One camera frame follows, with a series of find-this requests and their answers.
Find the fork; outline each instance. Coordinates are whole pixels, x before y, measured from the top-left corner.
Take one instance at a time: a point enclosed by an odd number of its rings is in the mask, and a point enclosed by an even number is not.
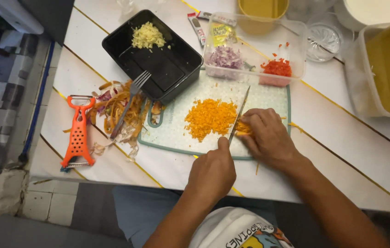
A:
[[[115,137],[117,136],[118,131],[120,130],[121,125],[123,124],[124,116],[126,115],[127,110],[131,106],[132,98],[140,91],[141,86],[149,79],[150,73],[146,70],[140,74],[131,84],[131,87],[129,89],[129,101],[127,102],[126,107],[123,110],[123,113],[121,114],[121,118],[118,120],[117,125],[115,125],[114,130],[111,133],[111,136],[109,137],[111,141],[115,140]]]

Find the hand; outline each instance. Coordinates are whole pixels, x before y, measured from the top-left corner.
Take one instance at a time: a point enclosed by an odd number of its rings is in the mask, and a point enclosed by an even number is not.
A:
[[[213,207],[226,196],[236,180],[228,140],[220,137],[218,149],[199,156],[192,165],[185,193]]]
[[[251,109],[240,120],[253,129],[254,139],[249,135],[239,137],[258,161],[286,172],[308,160],[296,149],[274,109]]]

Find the black container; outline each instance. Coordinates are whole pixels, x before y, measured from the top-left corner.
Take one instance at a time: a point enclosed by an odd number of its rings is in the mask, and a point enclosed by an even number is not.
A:
[[[151,22],[166,44],[158,48],[133,48],[133,29]],[[134,80],[143,71],[152,75],[141,88],[152,100],[166,105],[198,77],[202,56],[149,10],[142,10],[108,35],[102,42],[112,59]]]

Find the white t-shirt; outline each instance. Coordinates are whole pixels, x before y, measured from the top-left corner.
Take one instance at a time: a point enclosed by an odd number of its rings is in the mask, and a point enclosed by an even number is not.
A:
[[[279,228],[240,207],[223,207],[205,218],[189,248],[294,248]]]

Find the person's left hand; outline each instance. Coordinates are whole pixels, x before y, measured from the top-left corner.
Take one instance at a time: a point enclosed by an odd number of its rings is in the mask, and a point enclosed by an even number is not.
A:
[[[212,207],[226,196],[236,180],[228,140],[220,137],[218,149],[199,156],[192,165],[185,192]]]

